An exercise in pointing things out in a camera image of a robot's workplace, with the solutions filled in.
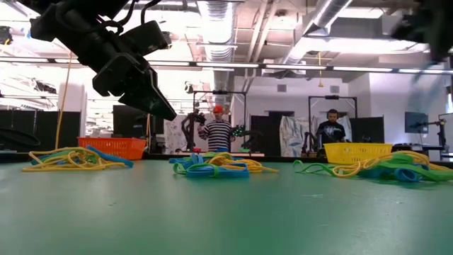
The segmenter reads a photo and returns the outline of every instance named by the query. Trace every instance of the orange basket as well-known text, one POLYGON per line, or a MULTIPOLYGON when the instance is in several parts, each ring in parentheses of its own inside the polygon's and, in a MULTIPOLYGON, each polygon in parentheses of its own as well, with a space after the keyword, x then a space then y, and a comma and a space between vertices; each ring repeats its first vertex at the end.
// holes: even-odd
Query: orange basket
POLYGON ((78 137, 77 139, 80 147, 91 145, 103 153, 129 160, 142 159, 144 147, 147 144, 146 140, 135 138, 78 137))

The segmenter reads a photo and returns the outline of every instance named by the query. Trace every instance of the tangled rope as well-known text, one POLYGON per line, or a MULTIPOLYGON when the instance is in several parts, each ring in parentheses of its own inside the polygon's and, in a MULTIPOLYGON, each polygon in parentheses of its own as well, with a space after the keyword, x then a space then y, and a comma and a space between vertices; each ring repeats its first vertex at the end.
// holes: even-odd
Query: tangled rope
POLYGON ((234 158, 227 152, 208 152, 204 155, 170 159, 173 171, 187 177, 248 177, 249 174, 278 173, 277 169, 263 166, 251 159, 234 158))
POLYGON ((38 171, 101 171, 110 167, 133 167, 131 161, 99 152, 92 147, 67 147, 48 152, 30 152, 32 166, 24 172, 38 171))
POLYGON ((341 178, 361 176, 405 182, 453 180, 453 170, 431 164, 427 156, 410 151, 394 152, 347 166, 326 166, 324 164, 305 166, 300 160, 296 160, 292 166, 293 168, 301 166, 302 170, 297 171, 300 174, 327 171, 329 174, 341 178))

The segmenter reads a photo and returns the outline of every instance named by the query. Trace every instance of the white curtain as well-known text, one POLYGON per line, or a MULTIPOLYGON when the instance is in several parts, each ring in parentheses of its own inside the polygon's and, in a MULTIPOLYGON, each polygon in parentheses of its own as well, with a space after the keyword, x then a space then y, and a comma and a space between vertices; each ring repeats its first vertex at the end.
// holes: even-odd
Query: white curtain
POLYGON ((164 120, 165 154, 174 154, 177 149, 185 150, 187 142, 181 130, 181 121, 186 115, 177 115, 172 121, 164 120))
POLYGON ((306 118, 282 116, 280 121, 280 149, 282 157, 300 157, 304 133, 309 131, 306 118))

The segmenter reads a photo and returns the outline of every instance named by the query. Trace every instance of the table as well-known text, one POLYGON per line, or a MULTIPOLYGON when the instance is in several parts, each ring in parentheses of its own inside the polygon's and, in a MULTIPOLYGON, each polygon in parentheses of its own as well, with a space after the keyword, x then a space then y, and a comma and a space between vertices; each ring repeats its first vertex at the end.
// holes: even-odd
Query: table
POLYGON ((294 174, 188 179, 0 164, 0 254, 453 254, 453 186, 294 174))

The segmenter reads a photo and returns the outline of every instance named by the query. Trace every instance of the man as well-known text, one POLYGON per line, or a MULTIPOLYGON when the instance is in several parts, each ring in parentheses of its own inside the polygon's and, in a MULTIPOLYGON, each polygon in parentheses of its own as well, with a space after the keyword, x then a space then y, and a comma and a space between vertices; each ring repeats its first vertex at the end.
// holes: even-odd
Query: man
POLYGON ((330 109, 327 112, 328 120, 321 123, 318 127, 316 136, 319 140, 319 148, 323 148, 324 144, 333 142, 345 142, 345 128, 337 123, 338 111, 330 109))
POLYGON ((229 151, 230 142, 235 140, 232 134, 231 125, 225 121, 222 116, 224 109, 222 106, 215 106, 214 110, 215 120, 209 122, 204 127, 198 126, 198 135, 201 139, 207 140, 208 150, 216 152, 218 149, 229 151))

